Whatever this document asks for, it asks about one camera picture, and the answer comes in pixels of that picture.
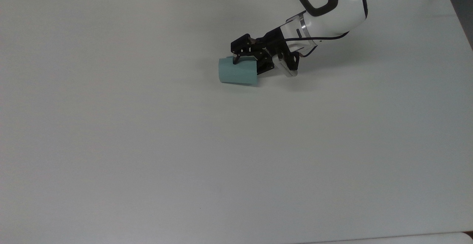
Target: blue object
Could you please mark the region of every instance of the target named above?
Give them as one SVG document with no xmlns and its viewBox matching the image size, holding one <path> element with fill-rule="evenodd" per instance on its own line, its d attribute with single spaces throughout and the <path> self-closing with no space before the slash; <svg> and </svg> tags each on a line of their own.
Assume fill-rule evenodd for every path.
<svg viewBox="0 0 473 244">
<path fill-rule="evenodd" d="M 233 64 L 233 57 L 221 58 L 218 61 L 218 78 L 220 82 L 256 84 L 256 59 L 241 57 L 238 64 Z"/>
</svg>

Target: white table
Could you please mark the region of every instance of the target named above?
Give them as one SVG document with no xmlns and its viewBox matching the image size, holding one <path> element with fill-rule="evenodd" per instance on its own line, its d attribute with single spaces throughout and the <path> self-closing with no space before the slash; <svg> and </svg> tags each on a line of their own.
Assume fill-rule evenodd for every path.
<svg viewBox="0 0 473 244">
<path fill-rule="evenodd" d="M 252 87 L 221 84 L 218 59 L 298 0 L 0 0 L 0 243 L 472 230 L 473 52 L 454 9 L 368 7 L 299 76 Z"/>
</svg>

